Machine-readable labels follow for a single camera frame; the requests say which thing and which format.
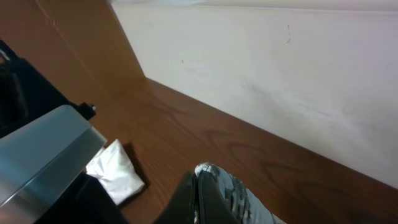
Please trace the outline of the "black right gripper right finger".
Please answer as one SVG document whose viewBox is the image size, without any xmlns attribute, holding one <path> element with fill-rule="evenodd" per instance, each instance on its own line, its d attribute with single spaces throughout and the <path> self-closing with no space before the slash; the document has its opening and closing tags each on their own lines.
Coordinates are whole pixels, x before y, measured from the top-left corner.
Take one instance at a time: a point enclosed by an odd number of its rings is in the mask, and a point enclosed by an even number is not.
<svg viewBox="0 0 398 224">
<path fill-rule="evenodd" d="M 197 184 L 200 224 L 238 224 L 209 172 L 201 172 Z"/>
</svg>

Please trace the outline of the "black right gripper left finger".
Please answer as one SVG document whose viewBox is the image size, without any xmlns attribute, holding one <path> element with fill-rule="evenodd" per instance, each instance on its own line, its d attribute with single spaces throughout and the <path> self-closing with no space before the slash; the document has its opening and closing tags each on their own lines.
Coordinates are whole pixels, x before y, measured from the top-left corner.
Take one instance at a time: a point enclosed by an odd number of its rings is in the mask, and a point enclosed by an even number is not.
<svg viewBox="0 0 398 224">
<path fill-rule="evenodd" d="M 197 178 L 186 171 L 164 211 L 153 224 L 194 224 Z"/>
</svg>

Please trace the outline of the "white fern print dress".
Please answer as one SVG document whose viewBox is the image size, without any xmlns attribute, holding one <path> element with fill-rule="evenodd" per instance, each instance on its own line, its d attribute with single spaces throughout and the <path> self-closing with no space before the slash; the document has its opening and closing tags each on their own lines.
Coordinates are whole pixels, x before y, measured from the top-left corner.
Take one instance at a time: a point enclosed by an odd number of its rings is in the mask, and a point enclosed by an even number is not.
<svg viewBox="0 0 398 224">
<path fill-rule="evenodd" d="M 201 163 L 195 168 L 195 175 L 210 173 L 221 193 L 228 210 L 238 222 L 244 224 L 285 224 L 283 220 L 268 211 L 261 201 L 244 184 L 224 169 Z"/>
</svg>

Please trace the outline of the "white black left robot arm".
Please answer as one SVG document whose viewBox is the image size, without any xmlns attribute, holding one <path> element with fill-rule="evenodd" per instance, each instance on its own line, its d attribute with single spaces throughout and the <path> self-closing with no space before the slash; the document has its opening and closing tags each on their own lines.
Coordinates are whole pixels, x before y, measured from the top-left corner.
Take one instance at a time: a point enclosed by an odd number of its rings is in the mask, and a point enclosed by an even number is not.
<svg viewBox="0 0 398 224">
<path fill-rule="evenodd" d="M 105 145 L 95 107 L 72 103 L 1 44 L 1 222 L 124 223 L 85 167 Z"/>
</svg>

